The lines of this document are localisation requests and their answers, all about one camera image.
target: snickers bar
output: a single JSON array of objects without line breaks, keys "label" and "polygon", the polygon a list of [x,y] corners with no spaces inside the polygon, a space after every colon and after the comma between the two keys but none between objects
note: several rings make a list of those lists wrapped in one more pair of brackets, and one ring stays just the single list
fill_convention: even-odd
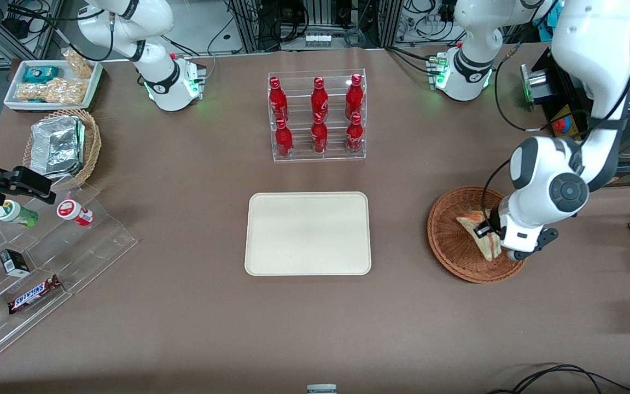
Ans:
[{"label": "snickers bar", "polygon": [[45,279],[45,282],[42,282],[40,285],[28,290],[26,294],[18,297],[14,302],[8,303],[9,314],[12,315],[16,312],[20,312],[26,306],[38,301],[38,299],[50,292],[50,290],[60,286],[62,286],[62,282],[57,279],[57,275],[53,275],[48,279]]}]

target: wicker basket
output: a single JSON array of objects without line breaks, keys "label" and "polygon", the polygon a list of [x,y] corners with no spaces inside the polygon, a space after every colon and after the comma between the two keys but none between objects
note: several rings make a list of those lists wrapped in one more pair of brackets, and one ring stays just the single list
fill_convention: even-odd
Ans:
[{"label": "wicker basket", "polygon": [[[83,109],[62,109],[47,115],[45,119],[60,117],[61,115],[77,115],[84,123],[84,168],[75,175],[74,179],[78,184],[83,184],[92,174],[98,159],[98,152],[101,150],[101,134],[94,118]],[[28,167],[31,164],[31,147],[33,146],[33,133],[28,138],[28,145],[23,154],[23,165]]]},{"label": "wicker basket", "polygon": [[[515,262],[503,252],[488,262],[472,235],[457,222],[463,212],[480,210],[482,192],[482,187],[465,186],[439,197],[429,212],[427,237],[436,257],[453,275],[474,283],[494,283],[516,275],[525,260]],[[502,194],[488,190],[485,204],[495,206],[502,198]]]}]

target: acrylic display stand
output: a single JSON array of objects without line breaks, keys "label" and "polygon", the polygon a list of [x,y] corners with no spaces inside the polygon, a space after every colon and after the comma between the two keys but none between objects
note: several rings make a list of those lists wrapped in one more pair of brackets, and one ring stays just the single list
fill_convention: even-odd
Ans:
[{"label": "acrylic display stand", "polygon": [[[349,120],[345,117],[345,103],[347,90],[352,84],[352,75],[361,74],[363,78],[363,103],[361,105],[361,125],[364,128],[361,150],[357,154],[349,154],[345,150],[347,141],[347,127]],[[276,120],[269,103],[269,79],[267,79],[267,110],[269,112],[270,133],[272,141],[273,161],[316,161],[316,160],[357,160],[366,158],[366,70],[343,69],[315,72],[272,72],[269,77],[278,77],[281,87],[288,101],[288,128],[293,134],[293,156],[290,158],[278,155],[276,144]],[[315,153],[312,149],[310,127],[313,125],[312,105],[310,96],[313,93],[313,80],[323,77],[325,91],[328,93],[328,118],[325,122],[328,128],[327,149],[324,154]]]},{"label": "acrylic display stand", "polygon": [[[25,277],[5,274],[0,260],[0,352],[20,338],[33,325],[80,292],[137,244],[118,220],[109,216],[95,196],[98,190],[88,185],[78,186],[73,178],[56,182],[55,204],[31,200],[25,207],[38,212],[38,223],[28,229],[17,224],[0,222],[0,252],[15,250],[25,257],[32,270]],[[94,221],[87,227],[60,219],[57,205],[73,199],[94,213]],[[34,304],[10,315],[7,303],[57,274],[62,282]]]}]

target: brown table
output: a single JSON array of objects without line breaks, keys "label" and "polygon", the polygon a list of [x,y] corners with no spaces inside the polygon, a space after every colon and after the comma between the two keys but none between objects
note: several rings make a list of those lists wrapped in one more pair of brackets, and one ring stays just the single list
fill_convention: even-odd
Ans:
[{"label": "brown table", "polygon": [[[518,105],[518,66],[543,48],[525,45],[500,75],[508,117],[527,126],[544,119]],[[492,87],[455,102],[383,50],[218,62],[205,99],[177,113],[148,100],[130,63],[105,65],[90,184],[141,241],[0,355],[0,392],[291,394],[332,382],[342,394],[483,393],[548,362],[630,386],[630,188],[593,194],[514,279],[473,285],[435,260],[425,220],[439,195],[483,184],[527,137],[500,119]],[[274,164],[267,73],[361,67],[368,158]],[[3,111],[0,166],[19,162],[41,117]],[[511,191],[507,172],[493,187]],[[249,198],[315,190],[368,196],[369,274],[248,275]],[[543,387],[592,392],[563,375]]]}]

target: red bottle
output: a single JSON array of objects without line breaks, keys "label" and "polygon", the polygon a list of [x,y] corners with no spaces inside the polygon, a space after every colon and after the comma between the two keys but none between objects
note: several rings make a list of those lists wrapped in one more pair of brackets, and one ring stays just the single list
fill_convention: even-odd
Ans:
[{"label": "red bottle", "polygon": [[345,149],[349,154],[357,154],[361,150],[361,140],[363,139],[363,127],[361,127],[361,114],[352,114],[352,124],[347,127],[347,145]]},{"label": "red bottle", "polygon": [[272,107],[273,117],[283,118],[288,121],[288,103],[285,100],[285,92],[281,88],[281,81],[278,77],[269,78],[269,103]]},{"label": "red bottle", "polygon": [[322,114],[313,114],[313,127],[310,128],[313,137],[313,150],[317,154],[325,153],[327,150],[327,126],[325,117]]},{"label": "red bottle", "polygon": [[285,119],[276,119],[276,146],[280,157],[290,158],[293,155],[293,135],[285,127]]},{"label": "red bottle", "polygon": [[352,113],[361,111],[361,103],[363,102],[363,89],[361,88],[361,74],[352,75],[352,85],[347,90],[347,107],[345,108],[345,117],[352,120]]},{"label": "red bottle", "polygon": [[322,114],[323,118],[327,120],[328,103],[327,92],[325,92],[325,80],[322,77],[315,77],[313,85],[315,85],[315,90],[313,90],[313,95],[310,97],[313,114]]}]

